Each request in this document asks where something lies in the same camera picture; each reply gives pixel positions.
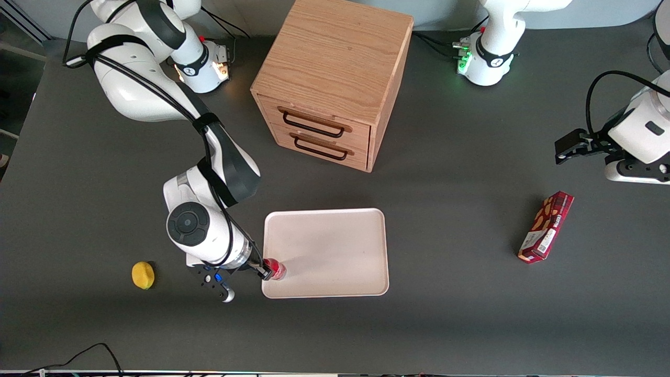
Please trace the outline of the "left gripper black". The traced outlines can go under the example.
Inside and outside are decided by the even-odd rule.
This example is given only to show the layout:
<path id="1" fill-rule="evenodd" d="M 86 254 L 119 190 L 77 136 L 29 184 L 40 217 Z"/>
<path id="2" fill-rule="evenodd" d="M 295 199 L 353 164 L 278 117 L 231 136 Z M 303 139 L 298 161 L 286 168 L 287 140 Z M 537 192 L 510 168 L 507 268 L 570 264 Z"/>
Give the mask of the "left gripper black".
<path id="1" fill-rule="evenodd" d="M 561 165 L 574 157 L 603 154 L 606 159 L 625 159 L 626 152 L 613 141 L 607 131 L 587 132 L 577 128 L 555 141 L 555 164 Z"/>

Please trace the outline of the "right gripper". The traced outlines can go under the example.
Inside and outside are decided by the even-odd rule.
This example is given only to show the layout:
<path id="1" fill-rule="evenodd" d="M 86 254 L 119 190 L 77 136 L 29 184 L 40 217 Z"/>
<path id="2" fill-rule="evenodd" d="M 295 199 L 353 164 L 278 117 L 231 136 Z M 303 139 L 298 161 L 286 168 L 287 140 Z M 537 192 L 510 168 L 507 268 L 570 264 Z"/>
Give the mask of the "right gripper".
<path id="1" fill-rule="evenodd" d="M 269 281 L 273 277 L 273 269 L 267 263 L 261 262 L 257 250 L 245 250 L 238 256 L 238 271 L 254 271 L 263 281 Z"/>

